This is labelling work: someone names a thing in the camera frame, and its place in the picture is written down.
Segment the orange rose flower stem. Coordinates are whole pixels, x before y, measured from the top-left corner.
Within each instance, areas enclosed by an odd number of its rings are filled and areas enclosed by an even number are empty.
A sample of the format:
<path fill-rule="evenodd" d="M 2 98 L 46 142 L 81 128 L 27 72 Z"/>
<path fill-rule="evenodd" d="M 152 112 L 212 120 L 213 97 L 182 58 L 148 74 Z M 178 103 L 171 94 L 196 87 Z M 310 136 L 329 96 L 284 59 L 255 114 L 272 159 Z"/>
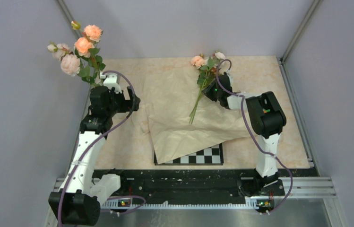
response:
<path fill-rule="evenodd" d="M 71 27 L 82 33 L 82 37 L 74 43 L 74 54 L 80 60 L 78 76 L 93 87 L 102 85 L 100 74 L 105 64 L 99 55 L 100 48 L 97 46 L 101 41 L 103 30 L 97 25 L 87 25 L 82 28 L 77 21 L 72 21 Z"/>

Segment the white rose flower stem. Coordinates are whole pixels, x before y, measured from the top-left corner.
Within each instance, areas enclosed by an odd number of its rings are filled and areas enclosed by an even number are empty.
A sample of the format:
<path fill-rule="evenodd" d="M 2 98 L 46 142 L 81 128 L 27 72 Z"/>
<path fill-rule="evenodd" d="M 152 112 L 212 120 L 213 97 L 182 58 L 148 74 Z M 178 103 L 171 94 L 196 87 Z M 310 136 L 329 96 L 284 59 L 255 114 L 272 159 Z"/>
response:
<path fill-rule="evenodd" d="M 94 85 L 95 78 L 91 75 L 91 67 L 83 63 L 82 57 L 72 51 L 66 44 L 50 42 L 47 46 L 52 57 L 60 62 L 61 70 L 72 77 L 79 76 L 84 82 Z"/>

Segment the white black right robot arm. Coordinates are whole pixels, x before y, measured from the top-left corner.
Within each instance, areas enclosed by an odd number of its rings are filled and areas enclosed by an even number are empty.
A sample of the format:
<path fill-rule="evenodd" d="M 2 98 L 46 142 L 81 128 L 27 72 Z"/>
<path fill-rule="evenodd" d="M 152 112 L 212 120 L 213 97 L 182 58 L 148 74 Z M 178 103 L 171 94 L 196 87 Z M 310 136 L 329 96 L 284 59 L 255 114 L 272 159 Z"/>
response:
<path fill-rule="evenodd" d="M 253 188 L 256 193 L 266 195 L 278 181 L 276 154 L 286 116 L 273 92 L 247 97 L 245 93 L 233 92 L 232 81 L 232 77 L 224 73 L 201 93 L 226 109 L 239 109 L 249 114 L 253 129 L 250 135 L 255 133 L 259 136 L 255 144 L 260 149 Z"/>

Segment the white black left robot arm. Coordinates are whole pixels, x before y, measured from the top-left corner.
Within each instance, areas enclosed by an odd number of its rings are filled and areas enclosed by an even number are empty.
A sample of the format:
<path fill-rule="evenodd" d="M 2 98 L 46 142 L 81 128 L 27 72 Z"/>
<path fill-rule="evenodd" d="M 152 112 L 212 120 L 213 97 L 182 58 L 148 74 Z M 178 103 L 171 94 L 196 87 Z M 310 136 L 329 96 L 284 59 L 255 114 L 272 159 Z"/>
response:
<path fill-rule="evenodd" d="M 48 198 L 58 226 L 94 226 L 101 207 L 114 193 L 123 195 L 127 181 L 116 174 L 106 174 L 93 183 L 93 173 L 100 150 L 110 132 L 121 126 L 139 109 L 140 99 L 132 86 L 127 87 L 129 99 L 114 87 L 98 86 L 91 89 L 90 105 L 80 123 L 78 145 L 70 163 L 69 172 L 56 192 Z"/>

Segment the orange kraft wrapping paper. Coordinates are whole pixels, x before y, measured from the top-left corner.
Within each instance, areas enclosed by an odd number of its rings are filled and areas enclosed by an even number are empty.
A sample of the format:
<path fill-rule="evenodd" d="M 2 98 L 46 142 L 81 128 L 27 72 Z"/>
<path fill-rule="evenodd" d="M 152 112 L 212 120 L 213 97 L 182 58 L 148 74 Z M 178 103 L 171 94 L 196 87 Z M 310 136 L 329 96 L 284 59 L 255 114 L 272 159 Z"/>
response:
<path fill-rule="evenodd" d="M 225 109 L 206 97 L 197 99 L 198 75 L 188 66 L 143 78 L 140 98 L 159 163 L 249 137 L 240 109 Z"/>

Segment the pink rose flower stem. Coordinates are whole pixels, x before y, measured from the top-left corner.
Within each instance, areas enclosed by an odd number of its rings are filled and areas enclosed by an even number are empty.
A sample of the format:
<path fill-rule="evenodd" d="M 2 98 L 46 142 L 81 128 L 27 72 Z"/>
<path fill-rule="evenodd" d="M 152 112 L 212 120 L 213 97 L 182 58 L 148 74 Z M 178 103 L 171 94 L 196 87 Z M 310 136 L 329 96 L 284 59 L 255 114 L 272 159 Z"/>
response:
<path fill-rule="evenodd" d="M 200 54 L 200 55 L 194 56 L 190 60 L 191 66 L 193 66 L 199 70 L 199 75 L 198 75 L 198 79 L 197 79 L 197 85 L 199 87 L 199 92 L 198 92 L 198 96 L 197 96 L 195 105 L 190 113 L 189 124 L 193 124 L 199 101 L 203 96 L 202 91 L 205 88 L 207 88 L 214 81 L 215 74 L 216 74 L 216 68 L 220 64 L 220 62 L 222 62 L 225 58 L 226 58 L 226 56 L 222 52 L 216 51 L 212 55 L 210 55 L 208 58 L 206 58 L 204 56 L 204 54 Z"/>

